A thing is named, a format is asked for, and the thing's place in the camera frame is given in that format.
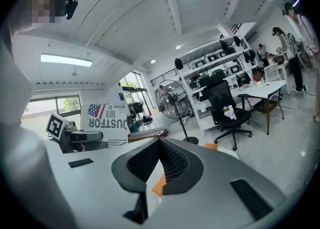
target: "chair base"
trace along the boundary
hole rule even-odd
[[[245,130],[245,129],[239,129],[239,128],[230,128],[227,132],[225,132],[222,135],[218,136],[214,140],[214,143],[217,144],[219,139],[224,138],[225,136],[228,136],[228,135],[232,134],[233,142],[234,142],[234,146],[233,146],[232,150],[236,151],[237,150],[237,141],[236,141],[235,133],[249,133],[249,138],[252,137],[252,131],[251,130]]]

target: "tree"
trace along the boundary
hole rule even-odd
[[[28,105],[26,105],[23,115],[26,115],[28,112],[29,112],[29,107],[28,107]]]
[[[123,80],[121,81],[121,86],[122,87],[131,87],[131,88],[137,88],[138,87],[138,83],[134,82],[133,80],[127,79],[126,80],[128,82],[128,86],[126,84],[126,82]]]
[[[65,112],[71,112],[80,110],[79,102],[77,97],[65,98],[62,102]]]

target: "black slot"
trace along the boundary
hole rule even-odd
[[[263,218],[272,211],[272,208],[268,203],[244,179],[232,181],[230,182],[230,185],[238,194],[255,220]]]
[[[81,167],[90,163],[93,163],[94,161],[92,159],[80,159],[80,160],[76,160],[76,161],[71,161],[69,162],[69,165],[71,167],[71,169],[76,168],[76,167]]]

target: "person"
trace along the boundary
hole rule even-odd
[[[265,51],[264,46],[262,44],[259,44],[257,53],[258,53],[258,57],[263,62],[264,67],[269,66],[268,53]]]
[[[306,48],[309,55],[312,57],[311,61],[315,68],[315,111],[313,114],[314,121],[320,124],[320,44],[316,31],[314,30],[310,21],[301,15],[291,3],[284,4],[283,11],[288,15],[300,29],[303,41],[307,45]]]
[[[297,41],[292,34],[288,33],[288,35],[286,35],[280,27],[274,27],[272,29],[272,35],[279,37],[281,47],[278,49],[278,51],[283,52],[285,58],[289,61],[296,85],[294,92],[301,93],[304,90],[304,86],[300,62],[298,58],[299,51]]]
[[[164,86],[160,85],[159,86],[159,90],[158,90],[158,96],[160,97],[161,101],[163,102],[165,109],[167,110],[167,112],[170,114],[172,112],[174,112],[172,105],[167,102],[169,93],[164,89]]]
[[[0,29],[1,174],[21,206],[48,228],[75,228],[76,223],[55,180],[46,144],[20,126],[34,86],[15,63],[12,40],[39,23],[55,22],[65,5],[66,0],[18,0]]]

